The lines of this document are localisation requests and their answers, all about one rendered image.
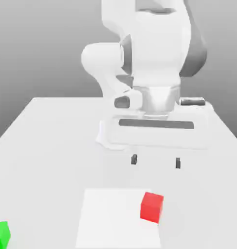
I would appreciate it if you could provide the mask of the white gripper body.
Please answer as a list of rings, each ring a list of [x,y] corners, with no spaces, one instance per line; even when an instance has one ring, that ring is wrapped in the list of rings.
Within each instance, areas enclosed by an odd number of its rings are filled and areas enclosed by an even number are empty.
[[[110,143],[181,149],[207,147],[208,118],[203,113],[171,113],[167,120],[114,117],[108,126]]]

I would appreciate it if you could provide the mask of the small red cube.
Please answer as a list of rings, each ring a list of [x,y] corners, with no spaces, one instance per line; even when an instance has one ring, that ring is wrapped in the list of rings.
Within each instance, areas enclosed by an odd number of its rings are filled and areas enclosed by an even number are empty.
[[[145,192],[140,206],[140,218],[159,224],[163,202],[162,195]]]

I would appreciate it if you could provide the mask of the small green cube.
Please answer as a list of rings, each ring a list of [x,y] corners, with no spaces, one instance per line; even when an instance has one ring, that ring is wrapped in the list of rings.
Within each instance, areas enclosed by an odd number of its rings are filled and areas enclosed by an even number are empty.
[[[0,249],[7,249],[11,238],[10,229],[7,221],[0,222]]]

